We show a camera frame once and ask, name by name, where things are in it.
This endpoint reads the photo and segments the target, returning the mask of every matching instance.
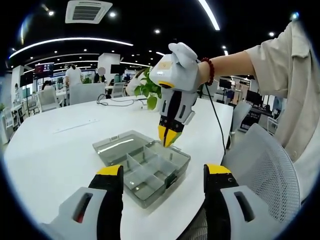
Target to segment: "white office chair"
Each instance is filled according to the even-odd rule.
[[[37,93],[40,113],[60,108],[54,87]]]
[[[236,131],[240,128],[242,121],[250,112],[251,108],[252,106],[249,103],[246,103],[244,101],[238,102],[238,104],[235,106],[233,110],[233,115],[232,115],[232,124],[231,124],[229,139],[226,145],[227,149],[230,149],[231,146],[233,145],[234,135],[236,134]]]
[[[29,113],[28,113],[29,116],[30,116],[30,112],[31,111],[33,111],[33,114],[36,114],[35,110],[39,109],[38,108],[38,96],[37,95],[33,94],[31,96],[31,99],[28,100],[28,109],[29,109]]]
[[[301,206],[293,163],[279,142],[258,124],[226,153],[222,165],[240,186],[248,186],[268,207],[270,215],[285,227]]]
[[[96,101],[100,94],[106,94],[104,83],[88,83],[70,86],[70,105]]]
[[[112,98],[124,97],[124,88],[125,88],[125,82],[116,82],[113,85],[111,97]]]
[[[241,126],[242,121],[250,112],[252,106],[244,101],[238,102],[233,110],[231,132],[235,132]]]
[[[284,114],[284,112],[285,112],[285,110],[283,109],[276,119],[268,116],[268,119],[266,122],[266,130],[272,136],[275,135],[277,128],[278,128],[279,121],[280,121],[282,115]]]
[[[17,114],[13,115],[11,109],[9,107],[5,107],[2,110],[2,114],[5,119],[5,128],[8,129],[9,127],[15,128],[19,124],[19,117]]]

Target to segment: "ceiling air conditioner vent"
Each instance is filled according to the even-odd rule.
[[[112,3],[105,1],[69,1],[66,7],[65,23],[98,24],[112,5]]]

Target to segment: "beige sleeve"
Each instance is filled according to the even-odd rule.
[[[292,53],[292,24],[278,38],[245,50],[251,59],[262,95],[288,96],[289,63]]]

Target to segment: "white round table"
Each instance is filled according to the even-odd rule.
[[[216,102],[214,105],[226,144],[233,108]],[[93,143],[130,130],[158,139],[159,113],[141,106],[139,101],[127,107],[87,102],[24,121],[5,151],[4,162],[21,202],[36,222],[50,223],[58,215],[59,205],[78,188],[87,187],[104,167]],[[194,118],[174,144],[191,156],[185,177],[147,209],[123,193],[123,240],[174,240],[203,204],[204,164],[221,164],[224,150],[210,101],[198,99],[193,110]]]

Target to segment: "white column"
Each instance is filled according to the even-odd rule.
[[[15,94],[15,85],[18,84],[20,87],[20,77],[22,74],[24,74],[24,67],[23,66],[17,66],[12,70],[12,78],[11,78],[11,103],[14,102],[16,98]]]
[[[105,79],[106,82],[109,84],[112,79],[115,78],[116,74],[111,74],[111,65],[119,65],[120,64],[120,55],[113,54],[113,53],[103,53],[98,58],[98,69],[100,67],[105,68]]]

